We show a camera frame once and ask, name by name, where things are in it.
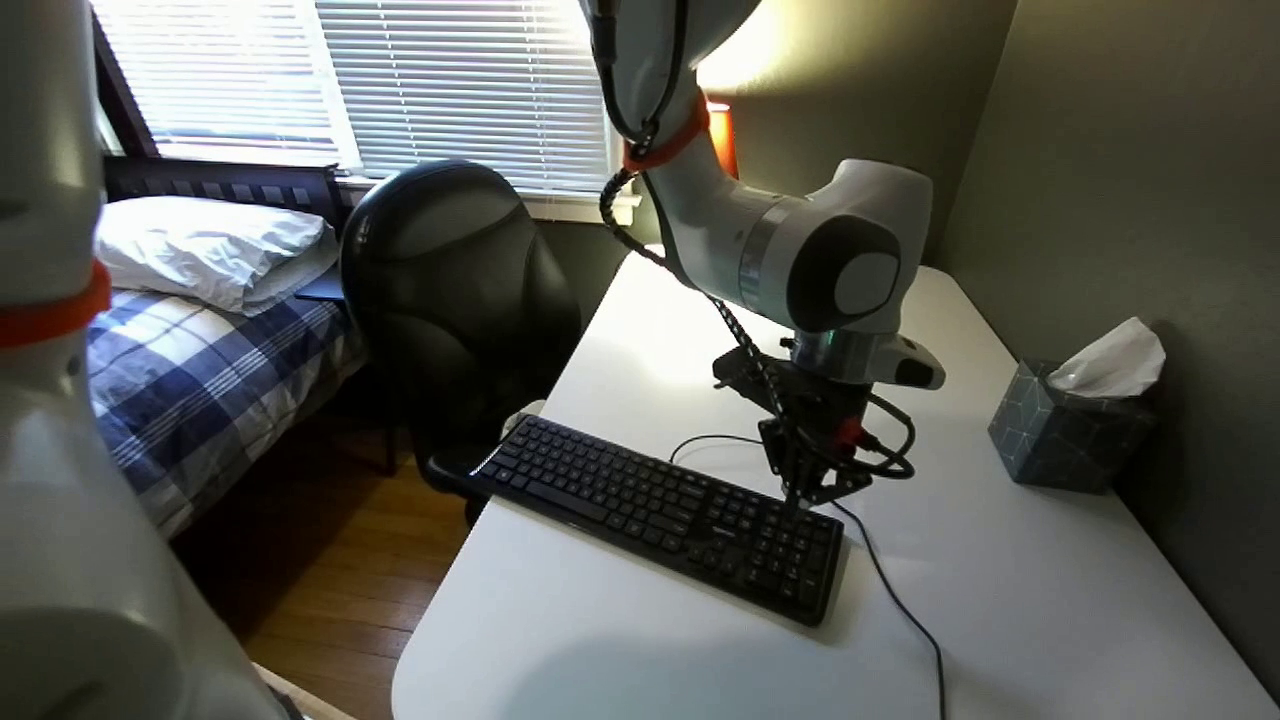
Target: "desk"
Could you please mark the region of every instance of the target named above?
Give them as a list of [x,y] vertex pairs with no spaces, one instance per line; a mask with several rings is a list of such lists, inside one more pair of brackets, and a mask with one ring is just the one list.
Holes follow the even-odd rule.
[[[777,327],[747,327],[777,346]],[[949,382],[886,387],[922,423],[917,479],[874,483],[847,506],[943,645],[954,715],[1275,720],[1122,498],[1004,477],[990,421],[1017,364],[949,276],[917,276],[906,334],[943,359]],[[762,410],[713,387],[708,364],[728,345],[701,294],[627,260],[546,416],[652,455],[697,433],[751,433]],[[777,494],[751,443],[697,443],[679,465]],[[830,618],[806,632],[493,498],[399,655],[391,707],[399,720],[930,720],[930,645],[847,534]]]

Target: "black keyboard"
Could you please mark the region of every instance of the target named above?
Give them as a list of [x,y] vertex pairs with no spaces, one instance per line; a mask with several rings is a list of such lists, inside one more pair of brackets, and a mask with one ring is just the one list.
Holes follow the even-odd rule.
[[822,623],[830,613],[846,557],[841,518],[542,416],[526,416],[473,477],[495,494],[788,618]]

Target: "gray tissue box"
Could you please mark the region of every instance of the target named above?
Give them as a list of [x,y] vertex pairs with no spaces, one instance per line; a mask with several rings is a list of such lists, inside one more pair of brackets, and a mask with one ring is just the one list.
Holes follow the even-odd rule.
[[1103,491],[1154,423],[1139,401],[1066,395],[1021,364],[990,433],[1017,483]]

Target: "office chair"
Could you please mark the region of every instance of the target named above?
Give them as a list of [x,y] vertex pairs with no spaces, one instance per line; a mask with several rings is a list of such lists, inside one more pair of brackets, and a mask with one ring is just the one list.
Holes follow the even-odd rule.
[[344,291],[410,423],[421,477],[467,498],[473,460],[551,392],[586,320],[518,188],[467,160],[416,162],[344,222]]

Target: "white pillow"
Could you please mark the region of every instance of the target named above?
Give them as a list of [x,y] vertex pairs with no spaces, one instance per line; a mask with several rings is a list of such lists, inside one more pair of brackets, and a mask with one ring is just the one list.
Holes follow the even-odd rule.
[[262,311],[326,276],[339,248],[326,215],[205,197],[135,197],[104,207],[96,256],[118,287]]

